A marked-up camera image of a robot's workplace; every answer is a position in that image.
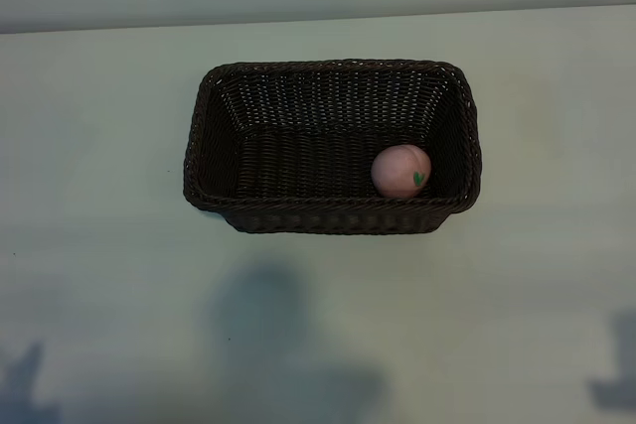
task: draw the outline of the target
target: pink ball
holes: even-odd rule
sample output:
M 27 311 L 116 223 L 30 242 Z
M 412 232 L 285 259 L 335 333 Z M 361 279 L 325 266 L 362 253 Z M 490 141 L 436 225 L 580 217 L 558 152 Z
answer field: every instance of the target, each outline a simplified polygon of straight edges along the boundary
M 411 144 L 385 149 L 371 167 L 374 186 L 385 198 L 413 198 L 429 177 L 430 158 Z

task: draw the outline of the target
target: table surface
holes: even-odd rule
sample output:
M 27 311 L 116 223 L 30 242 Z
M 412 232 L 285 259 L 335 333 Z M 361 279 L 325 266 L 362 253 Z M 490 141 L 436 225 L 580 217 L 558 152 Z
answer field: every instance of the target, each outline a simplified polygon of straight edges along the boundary
M 0 36 L 0 421 L 633 422 L 635 33 L 617 6 Z M 209 69 L 343 58 L 464 70 L 472 210 L 248 235 L 184 200 Z

